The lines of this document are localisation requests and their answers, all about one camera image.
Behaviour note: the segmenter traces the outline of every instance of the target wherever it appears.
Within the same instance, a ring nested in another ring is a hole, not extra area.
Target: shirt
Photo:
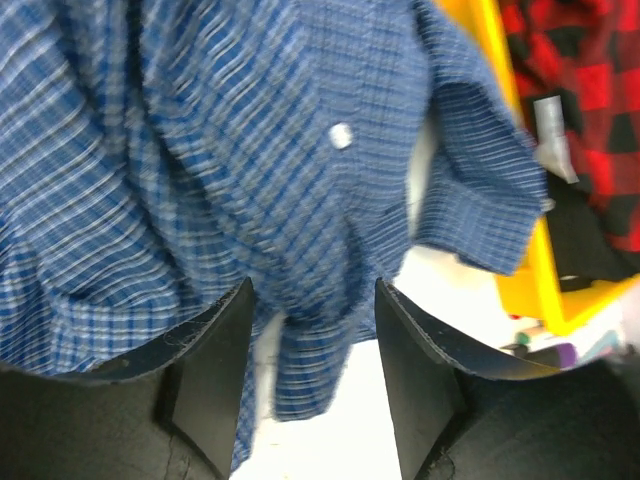
[[[518,265],[544,179],[483,57],[425,0],[15,0],[0,13],[0,358],[86,370],[245,276],[287,321],[280,419],[331,401],[411,244]],[[247,368],[234,466],[250,451]]]
[[[529,128],[558,96],[571,165],[609,243],[640,270],[640,2],[501,0]]]

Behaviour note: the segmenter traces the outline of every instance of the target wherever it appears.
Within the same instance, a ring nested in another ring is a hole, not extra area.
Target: blue striped fabric
[[[541,213],[527,138],[428,0],[12,0],[0,48],[0,359],[28,370],[91,368],[248,275],[255,336],[288,315],[276,414],[321,413],[411,244],[428,111],[443,141],[413,241],[510,273]]]

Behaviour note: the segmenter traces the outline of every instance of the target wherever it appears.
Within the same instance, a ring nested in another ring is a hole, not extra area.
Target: yellow basket
[[[493,66],[506,101],[521,116],[506,38],[496,0],[438,0],[454,21],[480,45]],[[585,290],[562,293],[546,220],[532,234],[523,265],[512,277],[496,275],[502,306],[511,314],[537,318],[556,335],[568,335],[635,283],[595,282]]]

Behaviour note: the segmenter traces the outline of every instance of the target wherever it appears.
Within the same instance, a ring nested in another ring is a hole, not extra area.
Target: red and black plaid fabric
[[[640,252],[640,0],[500,0],[527,126],[561,98],[571,162],[613,247]]]

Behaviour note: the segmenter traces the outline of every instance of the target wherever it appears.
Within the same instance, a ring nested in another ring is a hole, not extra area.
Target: black fabric
[[[469,355],[471,344],[464,334],[383,282],[376,292],[376,324],[402,480],[640,478],[640,410],[632,395],[640,394],[640,362],[623,362],[617,373],[604,362],[561,372],[496,355],[486,345],[484,351],[472,345],[474,354]],[[399,337],[404,348],[396,345]],[[416,358],[420,353],[428,361]],[[518,369],[516,362],[529,365]],[[434,365],[438,371],[448,365],[455,372],[466,406],[435,432],[429,420],[433,375],[415,371]],[[402,374],[403,369],[413,373]],[[394,372],[405,378],[395,378]],[[513,380],[527,375],[529,380]],[[413,422],[407,421],[407,410]],[[434,446],[425,451],[423,437],[434,434],[440,435],[438,441],[429,442]]]
[[[253,306],[247,280],[91,373],[50,378],[5,366],[0,479],[229,478]]]
[[[588,288],[593,280],[618,282],[640,272],[637,254],[625,258],[609,245],[586,194],[551,173],[547,180],[549,197],[555,201],[547,225],[563,292]]]

